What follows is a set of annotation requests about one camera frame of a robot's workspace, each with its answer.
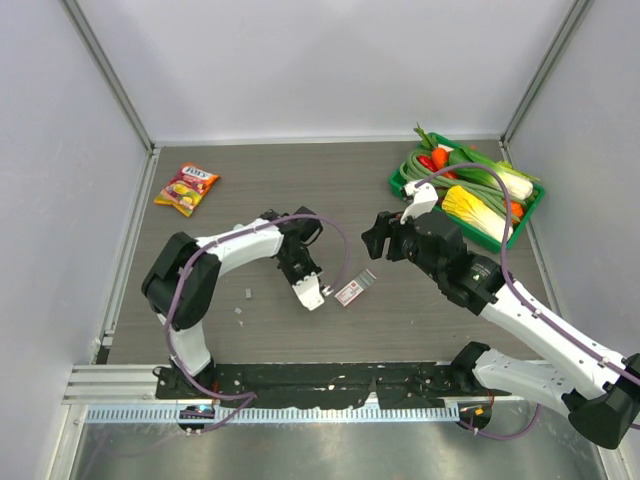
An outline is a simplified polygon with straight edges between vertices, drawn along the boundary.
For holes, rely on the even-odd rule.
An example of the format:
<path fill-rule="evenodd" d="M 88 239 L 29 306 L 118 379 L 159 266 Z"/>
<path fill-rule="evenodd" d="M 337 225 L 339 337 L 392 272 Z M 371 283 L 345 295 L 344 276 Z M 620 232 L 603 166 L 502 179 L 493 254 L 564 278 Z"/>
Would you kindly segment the red staple box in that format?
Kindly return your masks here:
<path fill-rule="evenodd" d="M 369 269 L 364 269 L 354 279 L 349 281 L 342 289 L 340 289 L 334 295 L 334 298 L 343 307 L 347 307 L 365 290 L 371 287 L 376 280 L 377 277 Z"/>

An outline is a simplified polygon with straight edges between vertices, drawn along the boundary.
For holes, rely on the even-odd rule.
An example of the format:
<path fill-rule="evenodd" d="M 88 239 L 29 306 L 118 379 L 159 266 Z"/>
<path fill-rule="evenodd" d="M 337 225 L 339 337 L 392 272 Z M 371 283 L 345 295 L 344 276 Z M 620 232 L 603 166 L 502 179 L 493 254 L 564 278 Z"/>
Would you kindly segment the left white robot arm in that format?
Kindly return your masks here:
<path fill-rule="evenodd" d="M 141 285 L 142 295 L 168 334 L 179 388 L 190 398 L 205 397 L 215 382 L 215 361 L 204 339 L 202 321 L 218 279 L 255 260 L 270 258 L 284 274 L 300 304 L 309 311 L 324 303 L 309 245 L 323 227 L 311 210 L 294 214 L 270 210 L 248 225 L 210 237 L 172 235 Z"/>

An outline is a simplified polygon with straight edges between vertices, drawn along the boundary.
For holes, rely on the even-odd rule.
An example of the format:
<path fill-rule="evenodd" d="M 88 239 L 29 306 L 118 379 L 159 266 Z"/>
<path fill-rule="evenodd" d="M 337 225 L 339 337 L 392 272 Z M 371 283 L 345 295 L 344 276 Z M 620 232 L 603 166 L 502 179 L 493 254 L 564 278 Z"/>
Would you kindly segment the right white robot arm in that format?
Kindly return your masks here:
<path fill-rule="evenodd" d="M 470 251 L 460 228 L 440 212 L 407 222 L 381 212 L 361 238 L 370 258 L 409 261 L 450 302 L 508 331 L 545 361 L 520 361 L 471 342 L 451 363 L 457 391 L 521 396 L 563 415 L 600 447 L 620 445 L 639 414 L 638 355 L 625 357 L 573 328 L 500 264 Z"/>

